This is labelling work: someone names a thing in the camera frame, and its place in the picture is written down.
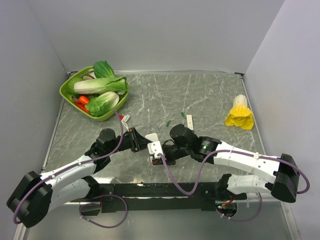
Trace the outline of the short orange carrot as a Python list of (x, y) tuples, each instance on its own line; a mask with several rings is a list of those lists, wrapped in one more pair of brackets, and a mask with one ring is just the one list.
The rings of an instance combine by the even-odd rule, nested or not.
[(82, 105), (87, 105), (90, 102), (90, 99), (84, 95), (80, 96), (78, 100)]

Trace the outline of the yellow cabbage toy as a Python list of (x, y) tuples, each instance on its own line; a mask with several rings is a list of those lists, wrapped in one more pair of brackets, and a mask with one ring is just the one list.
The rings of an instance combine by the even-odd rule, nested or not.
[(226, 126), (236, 126), (243, 130), (251, 130), (254, 126), (253, 112), (249, 108), (247, 97), (237, 95), (233, 100), (233, 106), (225, 119)]

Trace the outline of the white rectangular stick device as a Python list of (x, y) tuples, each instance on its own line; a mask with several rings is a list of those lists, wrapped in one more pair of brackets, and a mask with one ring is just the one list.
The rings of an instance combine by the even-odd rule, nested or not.
[(193, 125), (193, 118), (191, 114), (186, 115), (186, 120), (187, 120), (187, 127), (191, 130), (194, 131), (194, 125)]

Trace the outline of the green plastic basket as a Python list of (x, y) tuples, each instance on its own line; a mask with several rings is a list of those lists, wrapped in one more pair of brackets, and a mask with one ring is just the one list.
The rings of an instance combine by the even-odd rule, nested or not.
[(85, 116), (97, 121), (97, 122), (103, 122), (106, 121), (108, 118), (110, 118), (112, 115), (114, 115), (114, 110), (118, 111), (120, 109), (120, 107), (123, 106), (123, 104), (126, 102), (128, 95), (129, 95), (129, 84), (126, 83), (126, 87), (127, 87), (127, 91), (124, 92), (124, 95), (120, 97), (119, 102), (117, 103), (117, 105), (112, 108), (111, 110), (109, 110), (108, 112), (106, 112), (104, 115), (96, 117), (96, 116), (92, 116), (90, 114), (88, 114), (87, 112), (85, 112), (81, 107), (78, 107), (74, 100), (72, 99), (72, 96), (68, 93), (69, 92), (69, 82), (72, 81), (74, 78), (76, 77), (82, 77), (85, 76), (86, 74), (88, 74), (89, 72), (92, 72), (93, 66), (88, 66), (85, 67), (84, 69), (80, 70), (80, 71), (72, 71), (71, 73), (73, 73), (73, 75), (69, 76), (69, 79), (66, 80), (60, 87), (59, 89), (59, 93), (60, 95), (65, 99), (66, 102), (68, 102), (72, 107), (74, 107), (76, 110), (80, 111), (81, 113), (83, 113)]

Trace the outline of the long orange carrot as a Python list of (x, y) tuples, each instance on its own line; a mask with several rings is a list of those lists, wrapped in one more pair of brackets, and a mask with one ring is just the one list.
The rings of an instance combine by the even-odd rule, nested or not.
[(90, 115), (90, 112), (86, 109), (86, 107), (85, 107), (83, 104), (81, 104), (80, 102), (75, 102), (74, 104), (75, 104), (79, 109), (81, 109), (83, 112), (85, 112), (85, 113), (87, 113), (87, 114)]

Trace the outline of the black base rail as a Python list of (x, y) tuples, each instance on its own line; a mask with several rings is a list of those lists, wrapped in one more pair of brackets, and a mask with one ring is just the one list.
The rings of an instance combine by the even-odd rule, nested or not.
[(233, 194), (227, 190), (227, 177), (218, 182), (200, 182), (188, 196), (173, 183), (102, 183), (95, 185), (83, 200), (80, 210), (84, 216), (118, 211), (193, 210), (215, 211), (216, 203), (246, 200), (247, 194)]

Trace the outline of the small green cabbage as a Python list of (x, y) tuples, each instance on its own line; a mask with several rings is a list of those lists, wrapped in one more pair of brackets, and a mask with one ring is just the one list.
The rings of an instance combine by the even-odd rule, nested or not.
[(93, 98), (85, 105), (89, 114), (93, 117), (101, 117), (115, 108), (120, 100), (117, 93), (108, 91), (100, 96)]

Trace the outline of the large napa cabbage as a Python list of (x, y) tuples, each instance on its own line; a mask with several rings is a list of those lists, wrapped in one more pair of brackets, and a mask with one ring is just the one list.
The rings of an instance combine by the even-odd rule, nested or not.
[(81, 95), (104, 94), (106, 92), (126, 92), (126, 77), (104, 77), (82, 80), (74, 84), (74, 91)]

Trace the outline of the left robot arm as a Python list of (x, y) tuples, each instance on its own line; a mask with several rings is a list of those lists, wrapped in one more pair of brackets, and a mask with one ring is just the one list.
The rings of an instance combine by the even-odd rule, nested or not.
[(142, 136), (134, 127), (120, 136), (116, 136), (113, 129), (105, 128), (77, 160), (41, 174), (28, 172), (6, 203), (13, 212), (13, 222), (31, 228), (59, 205), (83, 198), (95, 200), (99, 195), (99, 184), (92, 175), (110, 163), (112, 154), (125, 150), (139, 152), (157, 139), (157, 134)]

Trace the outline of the bok choy leaf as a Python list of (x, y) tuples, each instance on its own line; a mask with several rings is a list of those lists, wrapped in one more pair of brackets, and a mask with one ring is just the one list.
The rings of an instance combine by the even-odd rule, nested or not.
[(93, 70), (95, 77), (97, 79), (99, 78), (114, 78), (115, 73), (112, 67), (108, 64), (108, 62), (105, 61), (97, 61), (93, 65)]

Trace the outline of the white red remote control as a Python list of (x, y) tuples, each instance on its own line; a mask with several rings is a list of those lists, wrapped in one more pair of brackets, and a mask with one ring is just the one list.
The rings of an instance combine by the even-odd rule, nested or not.
[(150, 141), (147, 144), (147, 148), (150, 152), (152, 152), (155, 149), (155, 147), (157, 146), (157, 142), (159, 141), (158, 134), (157, 133), (150, 133), (150, 134), (147, 134), (145, 136), (145, 138)]

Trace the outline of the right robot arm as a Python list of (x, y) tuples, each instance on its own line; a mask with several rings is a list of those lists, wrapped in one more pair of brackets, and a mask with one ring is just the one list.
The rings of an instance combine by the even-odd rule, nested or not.
[(303, 174), (289, 154), (277, 157), (250, 152), (213, 137), (197, 136), (183, 124), (174, 126), (169, 135), (172, 144), (163, 143), (161, 151), (154, 155), (165, 166), (190, 156), (202, 165), (222, 165), (247, 173), (226, 173), (221, 177), (217, 193), (222, 201), (240, 194), (269, 193), (277, 200), (294, 203), (300, 194), (298, 185)]

